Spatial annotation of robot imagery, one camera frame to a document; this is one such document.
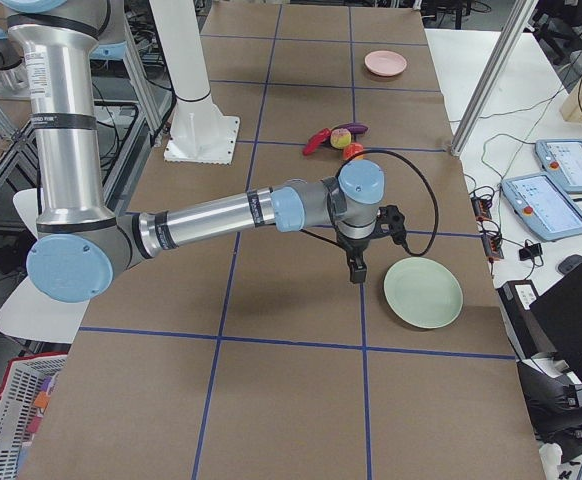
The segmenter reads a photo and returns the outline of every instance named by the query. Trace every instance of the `toy fruit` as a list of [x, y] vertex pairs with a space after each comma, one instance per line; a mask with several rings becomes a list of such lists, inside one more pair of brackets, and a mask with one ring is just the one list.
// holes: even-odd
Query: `toy fruit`
[[353, 136], [346, 128], [336, 128], [331, 132], [331, 146], [338, 150], [344, 149], [352, 140]]
[[[353, 142], [344, 147], [344, 150], [342, 150], [342, 158], [344, 160], [348, 160], [356, 153], [360, 153], [362, 150], [364, 150], [364, 147], [362, 146], [361, 143]], [[362, 160], [362, 157], [355, 157], [354, 160]]]

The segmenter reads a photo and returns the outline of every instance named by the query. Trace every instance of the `brown cardboard table surface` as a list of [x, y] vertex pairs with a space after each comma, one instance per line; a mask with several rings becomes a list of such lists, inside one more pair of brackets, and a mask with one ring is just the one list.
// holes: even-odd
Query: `brown cardboard table surface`
[[[338, 249], [273, 227], [163, 253], [90, 305], [21, 478], [543, 478], [419, 14], [223, 2], [202, 41], [214, 101], [242, 119], [234, 160], [166, 163], [156, 149], [130, 209], [333, 175], [338, 153], [306, 158], [303, 142], [357, 120], [365, 146], [430, 179], [429, 257], [460, 281], [463, 311], [433, 331], [399, 319], [382, 281], [405, 254], [388, 239], [369, 247], [364, 287]], [[370, 76], [376, 49], [409, 69]], [[426, 191], [372, 159], [421, 249]]]

